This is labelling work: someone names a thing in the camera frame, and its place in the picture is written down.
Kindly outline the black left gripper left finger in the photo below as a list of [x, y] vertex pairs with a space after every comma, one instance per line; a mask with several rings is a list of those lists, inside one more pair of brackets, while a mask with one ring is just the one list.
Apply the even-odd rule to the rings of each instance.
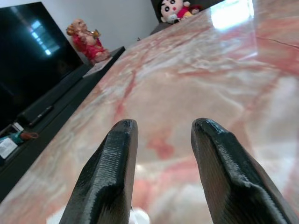
[[137, 148], [137, 122], [117, 122], [84, 165], [60, 223], [129, 223]]

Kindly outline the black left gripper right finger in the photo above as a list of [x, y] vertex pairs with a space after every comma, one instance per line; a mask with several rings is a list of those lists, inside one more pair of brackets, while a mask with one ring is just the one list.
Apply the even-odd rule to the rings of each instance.
[[213, 223], [293, 223], [292, 208], [233, 133], [199, 118], [192, 123], [191, 144]]

